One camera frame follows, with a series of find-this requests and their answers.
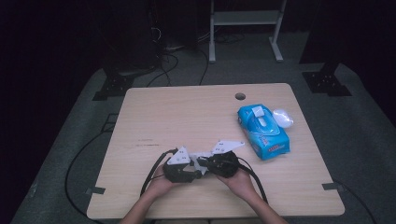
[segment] gray carpet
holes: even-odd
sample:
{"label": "gray carpet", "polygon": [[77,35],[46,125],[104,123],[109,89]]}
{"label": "gray carpet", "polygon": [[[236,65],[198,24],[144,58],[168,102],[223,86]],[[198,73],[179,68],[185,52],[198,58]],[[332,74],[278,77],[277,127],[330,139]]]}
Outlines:
{"label": "gray carpet", "polygon": [[[286,217],[287,221],[373,223],[363,207],[365,204],[377,223],[393,223],[396,219],[395,128],[364,89],[359,77],[342,64],[335,74],[352,96],[330,97],[309,90],[302,72],[318,71],[322,64],[299,64],[308,33],[280,34],[278,44],[285,59],[283,63],[276,62],[268,36],[246,35],[240,42],[216,45],[217,61],[207,67],[202,85],[277,82],[291,85],[331,176],[347,189],[340,192],[346,207],[340,217]],[[207,54],[208,45],[202,44],[200,49]],[[170,82],[161,76],[150,86],[198,85],[206,67],[205,55],[199,50],[182,50],[173,55],[178,64],[168,73]],[[163,68],[171,68],[175,62],[175,58],[164,56]],[[157,69],[137,78],[134,87],[145,88],[162,72]],[[103,70],[92,75],[13,223],[93,223],[67,200],[64,180],[69,165],[74,162],[67,182],[68,195],[76,208],[85,213],[91,198],[87,189],[94,187],[111,133],[102,133],[84,145],[101,132],[110,113],[119,113],[123,100],[109,97],[106,101],[92,101],[105,79]]]}

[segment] forearm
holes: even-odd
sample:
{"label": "forearm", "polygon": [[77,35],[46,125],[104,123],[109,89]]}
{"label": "forearm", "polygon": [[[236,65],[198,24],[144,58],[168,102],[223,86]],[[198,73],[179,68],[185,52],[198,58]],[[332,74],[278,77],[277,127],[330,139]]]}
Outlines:
{"label": "forearm", "polygon": [[245,199],[245,201],[254,210],[257,216],[260,218],[262,223],[288,223],[283,217],[281,217],[274,209],[272,209],[268,203],[266,203],[258,194]]}
{"label": "forearm", "polygon": [[155,197],[145,192],[139,200],[134,204],[128,214],[121,220],[121,224],[141,224],[151,205],[154,203]]}

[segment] tabletop hole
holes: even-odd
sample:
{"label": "tabletop hole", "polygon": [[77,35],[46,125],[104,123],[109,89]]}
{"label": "tabletop hole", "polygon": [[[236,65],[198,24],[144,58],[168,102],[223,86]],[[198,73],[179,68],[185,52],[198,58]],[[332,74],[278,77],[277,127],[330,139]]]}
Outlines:
{"label": "tabletop hole", "polygon": [[237,99],[237,100],[245,100],[246,98],[247,98],[246,95],[244,93],[242,93],[242,92],[238,92],[235,95],[235,99]]}

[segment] blue package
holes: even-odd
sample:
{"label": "blue package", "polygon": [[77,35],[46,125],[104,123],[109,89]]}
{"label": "blue package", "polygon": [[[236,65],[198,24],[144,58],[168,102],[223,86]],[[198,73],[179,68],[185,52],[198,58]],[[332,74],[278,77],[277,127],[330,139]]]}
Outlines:
{"label": "blue package", "polygon": [[262,160],[290,152],[290,140],[264,105],[239,108],[238,120],[248,141]]}

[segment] dark background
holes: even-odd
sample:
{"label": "dark background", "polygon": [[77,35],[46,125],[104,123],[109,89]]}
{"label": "dark background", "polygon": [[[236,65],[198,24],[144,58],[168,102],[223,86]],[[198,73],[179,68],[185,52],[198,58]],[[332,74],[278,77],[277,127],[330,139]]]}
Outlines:
{"label": "dark background", "polygon": [[[217,8],[228,3],[216,2]],[[230,5],[249,10],[277,3]],[[340,55],[395,124],[395,10],[395,3],[385,0],[289,0],[281,32],[311,31],[301,63],[323,63],[334,52]],[[208,31],[208,12],[208,0],[1,1],[0,222],[14,216],[79,93],[103,67],[104,58],[138,68],[154,65],[158,49],[151,41],[151,25],[190,43],[191,34]],[[176,14],[178,19],[170,16]],[[185,20],[195,22],[196,29],[183,24]],[[180,32],[183,25],[190,27],[186,34]]]}

